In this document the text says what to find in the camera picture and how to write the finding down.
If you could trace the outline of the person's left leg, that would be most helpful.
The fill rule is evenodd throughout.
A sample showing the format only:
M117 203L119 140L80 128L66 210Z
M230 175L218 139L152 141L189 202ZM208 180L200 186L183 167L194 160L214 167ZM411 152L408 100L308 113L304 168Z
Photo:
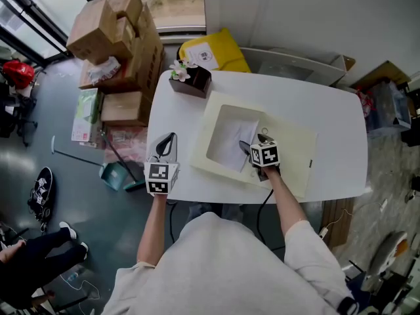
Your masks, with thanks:
M199 216L203 215L206 212L212 212L213 208L209 203L199 203L195 202L191 206L189 206L189 214L186 221L186 224L188 224L190 221L194 220L195 218L198 218Z

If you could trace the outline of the dark brown wooden box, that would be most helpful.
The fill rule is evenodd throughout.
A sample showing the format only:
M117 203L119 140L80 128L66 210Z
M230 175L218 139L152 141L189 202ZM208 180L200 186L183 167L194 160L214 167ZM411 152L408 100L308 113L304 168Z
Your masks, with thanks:
M174 92L198 98L206 98L211 84L211 72L198 66L197 68L188 70L188 73L191 78L185 82L175 81L171 77L169 78L169 83Z

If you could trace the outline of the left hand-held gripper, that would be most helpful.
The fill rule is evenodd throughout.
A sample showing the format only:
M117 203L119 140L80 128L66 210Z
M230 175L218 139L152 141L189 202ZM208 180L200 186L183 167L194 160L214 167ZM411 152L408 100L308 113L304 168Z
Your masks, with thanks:
M144 179L147 193L169 195L179 175L177 162L177 134L167 133L153 141L147 162L144 164Z

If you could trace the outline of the red and white bag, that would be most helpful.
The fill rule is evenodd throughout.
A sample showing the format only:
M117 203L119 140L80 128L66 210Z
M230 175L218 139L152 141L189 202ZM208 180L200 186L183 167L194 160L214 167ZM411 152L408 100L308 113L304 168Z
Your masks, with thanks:
M376 110L373 103L373 94L371 91L361 91L358 89L356 95L360 99L364 117L367 118L372 111Z

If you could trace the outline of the green and white carton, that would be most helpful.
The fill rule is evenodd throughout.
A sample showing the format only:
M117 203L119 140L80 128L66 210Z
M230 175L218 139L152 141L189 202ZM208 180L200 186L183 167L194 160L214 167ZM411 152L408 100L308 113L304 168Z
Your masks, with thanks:
M72 126L72 141L96 143L102 128L102 101L103 94L98 89L85 89L79 93Z

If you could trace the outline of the brown cardboard sheet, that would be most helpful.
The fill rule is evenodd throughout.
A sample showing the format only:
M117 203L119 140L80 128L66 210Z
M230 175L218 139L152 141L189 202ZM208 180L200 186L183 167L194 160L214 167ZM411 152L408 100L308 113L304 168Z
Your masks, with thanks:
M380 66L354 82L350 87L358 91L368 91L383 81L392 81L396 85L409 83L411 78L391 61L387 60Z

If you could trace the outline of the clear plastic storage bin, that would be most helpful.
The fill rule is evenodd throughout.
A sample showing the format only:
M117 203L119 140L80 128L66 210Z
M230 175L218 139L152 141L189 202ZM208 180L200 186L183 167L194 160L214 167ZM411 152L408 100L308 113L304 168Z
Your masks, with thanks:
M366 118L368 135L382 136L411 129L408 98L394 82L382 81L371 89L373 107Z

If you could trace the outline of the black oval board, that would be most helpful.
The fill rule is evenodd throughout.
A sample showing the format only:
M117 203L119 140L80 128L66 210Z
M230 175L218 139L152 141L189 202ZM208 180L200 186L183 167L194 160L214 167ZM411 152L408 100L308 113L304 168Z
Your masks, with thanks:
M49 167L44 167L30 191L28 207L40 223L46 223L53 210L54 177Z

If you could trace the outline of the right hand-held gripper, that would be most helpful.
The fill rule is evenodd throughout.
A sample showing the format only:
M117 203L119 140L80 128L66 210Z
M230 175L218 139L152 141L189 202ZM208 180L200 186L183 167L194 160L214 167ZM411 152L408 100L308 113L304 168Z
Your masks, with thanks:
M250 156L250 162L257 170L257 176L261 182L268 180L266 173L262 170L263 167L273 167L280 173L280 154L278 151L278 143L271 137L258 134L260 143L249 145L240 140L240 149L246 156Z

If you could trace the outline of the wooden slat board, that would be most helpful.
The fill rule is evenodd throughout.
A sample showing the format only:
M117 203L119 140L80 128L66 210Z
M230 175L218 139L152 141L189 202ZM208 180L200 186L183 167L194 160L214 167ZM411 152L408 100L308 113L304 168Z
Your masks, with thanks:
M353 208L354 198L323 201L320 231L323 227L328 228L328 233L323 240L330 249L347 242Z

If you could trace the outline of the person's left forearm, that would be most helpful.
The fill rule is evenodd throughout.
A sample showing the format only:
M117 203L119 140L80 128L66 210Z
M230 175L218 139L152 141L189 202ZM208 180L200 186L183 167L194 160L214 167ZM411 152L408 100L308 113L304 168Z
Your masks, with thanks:
M156 194L148 215L138 250L136 261L155 266L164 252L165 210L167 195Z

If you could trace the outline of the green broom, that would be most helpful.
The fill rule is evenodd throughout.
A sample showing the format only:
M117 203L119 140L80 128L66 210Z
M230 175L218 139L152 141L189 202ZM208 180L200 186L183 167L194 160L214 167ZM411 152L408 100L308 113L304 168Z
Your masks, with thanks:
M145 180L137 180L136 179L136 177L134 176L134 174L132 173L132 171L130 170L130 168L128 167L128 165L126 164L126 162L118 154L117 150L112 146L112 143L109 141L106 133L102 129L100 130L100 135L103 138L103 140L105 141L106 145L111 148L112 152L118 158L120 164L122 164L122 166L125 168L125 170L128 172L129 176L132 179L132 182L131 183L126 184L124 186L124 190L126 192L134 192L135 190L138 190L140 188L145 187Z

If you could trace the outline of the person's right leg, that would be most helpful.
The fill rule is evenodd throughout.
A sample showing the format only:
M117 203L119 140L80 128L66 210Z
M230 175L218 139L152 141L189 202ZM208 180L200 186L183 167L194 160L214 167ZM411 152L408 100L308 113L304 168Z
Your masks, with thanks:
M222 207L221 217L223 219L242 223L243 222L243 215L244 215L243 205L224 204L223 207Z

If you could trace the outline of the white plastic bag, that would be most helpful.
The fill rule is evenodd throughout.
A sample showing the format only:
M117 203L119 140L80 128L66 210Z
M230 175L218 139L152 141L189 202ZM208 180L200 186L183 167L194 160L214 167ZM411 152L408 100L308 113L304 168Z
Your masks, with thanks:
M111 79L121 68L121 64L114 56L109 56L103 63L88 68L87 75L92 85Z

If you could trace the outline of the white artificial flower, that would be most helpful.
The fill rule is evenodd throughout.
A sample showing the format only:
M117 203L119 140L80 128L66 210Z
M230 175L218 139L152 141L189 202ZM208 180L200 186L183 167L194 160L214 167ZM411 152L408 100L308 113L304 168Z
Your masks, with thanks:
M197 68L198 65L187 60L174 60L169 66L171 69L171 79L175 81L185 82L191 76L188 70Z

